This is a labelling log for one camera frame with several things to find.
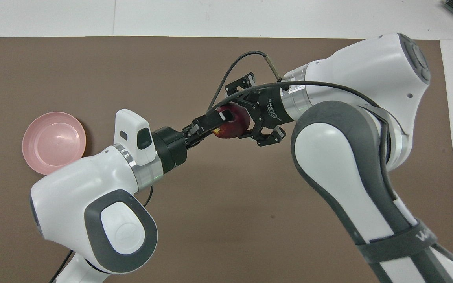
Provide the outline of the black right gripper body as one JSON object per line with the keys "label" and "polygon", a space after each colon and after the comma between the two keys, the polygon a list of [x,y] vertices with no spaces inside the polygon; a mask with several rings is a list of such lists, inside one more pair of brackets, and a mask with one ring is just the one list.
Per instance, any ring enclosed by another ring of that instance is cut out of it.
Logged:
{"label": "black right gripper body", "polygon": [[262,127],[273,129],[276,126],[291,122],[291,117],[287,114],[282,103],[282,90],[279,87],[248,92],[246,101],[256,106],[256,110],[252,107],[246,108],[255,124],[259,123],[260,118],[262,118]]}

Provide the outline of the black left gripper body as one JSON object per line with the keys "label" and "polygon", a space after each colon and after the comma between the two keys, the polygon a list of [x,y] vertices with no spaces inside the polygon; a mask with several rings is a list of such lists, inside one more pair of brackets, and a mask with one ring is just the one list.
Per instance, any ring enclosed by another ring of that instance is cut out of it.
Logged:
{"label": "black left gripper body", "polygon": [[176,131],[171,127],[162,127],[151,133],[164,174],[186,161],[188,128],[191,127]]}

